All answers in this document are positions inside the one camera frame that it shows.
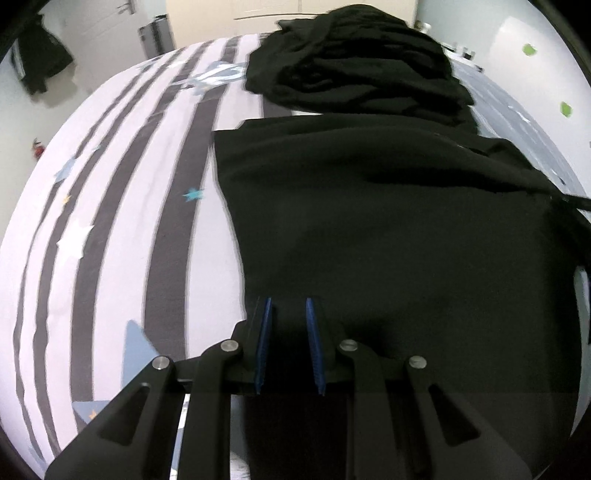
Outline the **white headboard green apples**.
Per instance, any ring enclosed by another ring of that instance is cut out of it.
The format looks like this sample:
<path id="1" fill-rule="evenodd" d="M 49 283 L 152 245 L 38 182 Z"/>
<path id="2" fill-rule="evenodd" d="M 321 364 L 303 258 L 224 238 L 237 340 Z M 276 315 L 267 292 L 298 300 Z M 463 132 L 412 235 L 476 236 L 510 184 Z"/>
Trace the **white headboard green apples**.
<path id="1" fill-rule="evenodd" d="M 510 16 L 489 49 L 485 72 L 569 161 L 590 159 L 590 86 L 559 37 Z"/>

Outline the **white nightstand with clutter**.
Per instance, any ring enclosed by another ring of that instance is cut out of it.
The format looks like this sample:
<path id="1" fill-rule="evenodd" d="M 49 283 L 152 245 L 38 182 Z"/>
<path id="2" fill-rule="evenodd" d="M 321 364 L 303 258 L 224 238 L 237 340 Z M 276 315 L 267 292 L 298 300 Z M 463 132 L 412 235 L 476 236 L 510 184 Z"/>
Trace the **white nightstand with clutter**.
<path id="1" fill-rule="evenodd" d="M 427 22 L 423 22 L 421 20 L 416 20 L 414 23 L 414 29 L 425 34 L 425 35 L 429 35 L 429 36 L 432 35 L 432 32 L 431 32 L 432 25 Z M 471 67 L 480 73 L 484 72 L 484 68 L 479 66 L 474 61 L 474 57 L 475 57 L 474 51 L 469 50 L 465 46 L 460 46 L 457 43 L 448 44 L 445 42 L 441 42 L 440 45 L 442 46 L 445 54 L 451 60 L 453 60 L 457 63 L 463 64 L 465 66 Z"/>

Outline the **black garment with beige lining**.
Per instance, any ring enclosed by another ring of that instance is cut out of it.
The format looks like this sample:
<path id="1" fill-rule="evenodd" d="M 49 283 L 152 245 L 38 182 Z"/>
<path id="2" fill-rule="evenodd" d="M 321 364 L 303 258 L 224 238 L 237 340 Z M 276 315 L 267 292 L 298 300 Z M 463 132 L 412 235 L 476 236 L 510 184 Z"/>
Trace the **black garment with beige lining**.
<path id="1" fill-rule="evenodd" d="M 581 296 L 590 202 L 510 142 L 394 116 L 249 120 L 213 137 L 245 276 L 273 301 L 245 401 L 254 479 L 346 478 L 339 402 L 311 365 L 305 301 L 387 359 L 422 356 L 530 467 L 590 475 Z"/>

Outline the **black clothes pile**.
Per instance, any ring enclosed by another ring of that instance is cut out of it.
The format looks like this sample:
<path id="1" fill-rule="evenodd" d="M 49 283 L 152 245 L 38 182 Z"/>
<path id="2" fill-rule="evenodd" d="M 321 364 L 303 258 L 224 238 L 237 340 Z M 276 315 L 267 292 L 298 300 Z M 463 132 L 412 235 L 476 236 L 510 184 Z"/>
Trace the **black clothes pile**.
<path id="1" fill-rule="evenodd" d="M 245 87 L 293 110 L 410 116 L 478 130 L 473 97 L 442 46 L 369 5 L 281 22 L 250 54 Z"/>

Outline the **white room door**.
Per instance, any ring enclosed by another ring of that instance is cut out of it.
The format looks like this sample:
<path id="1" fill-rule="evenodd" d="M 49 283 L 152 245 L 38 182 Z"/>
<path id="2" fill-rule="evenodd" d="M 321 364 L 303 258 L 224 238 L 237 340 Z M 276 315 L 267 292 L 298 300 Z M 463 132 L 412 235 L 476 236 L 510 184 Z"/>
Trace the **white room door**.
<path id="1" fill-rule="evenodd" d="M 77 82 L 87 92 L 145 59 L 139 29 L 148 24 L 148 16 L 142 1 L 66 1 L 63 13 L 61 39 L 74 58 Z"/>

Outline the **black jacket hanging on wall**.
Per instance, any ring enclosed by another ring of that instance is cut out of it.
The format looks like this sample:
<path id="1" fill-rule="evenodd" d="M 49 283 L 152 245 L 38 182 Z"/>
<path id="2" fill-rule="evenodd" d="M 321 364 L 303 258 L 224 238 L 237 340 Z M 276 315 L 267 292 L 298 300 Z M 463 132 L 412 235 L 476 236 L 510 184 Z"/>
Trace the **black jacket hanging on wall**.
<path id="1" fill-rule="evenodd" d="M 22 68 L 20 80 L 31 96 L 45 93 L 46 81 L 74 62 L 61 41 L 45 29 L 41 15 L 18 38 L 14 60 L 14 66 Z"/>

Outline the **striped star bed sheet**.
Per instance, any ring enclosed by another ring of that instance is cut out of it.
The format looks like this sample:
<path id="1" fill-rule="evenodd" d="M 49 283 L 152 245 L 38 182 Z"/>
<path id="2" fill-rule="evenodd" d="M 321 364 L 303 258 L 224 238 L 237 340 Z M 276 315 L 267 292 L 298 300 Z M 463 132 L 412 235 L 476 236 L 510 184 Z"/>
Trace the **striped star bed sheet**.
<path id="1" fill-rule="evenodd" d="M 50 464 L 158 356 L 182 361 L 249 318 L 238 239 L 213 137 L 293 110 L 245 87 L 256 35 L 200 42 L 109 79 L 50 142 L 1 245 L 1 450 L 6 479 Z M 475 133 L 510 142 L 562 192 L 552 149 L 499 86 L 448 57 L 473 96 Z M 590 268 L 582 399 L 590 426 Z M 230 476 L 254 479 L 245 401 L 230 400 Z"/>

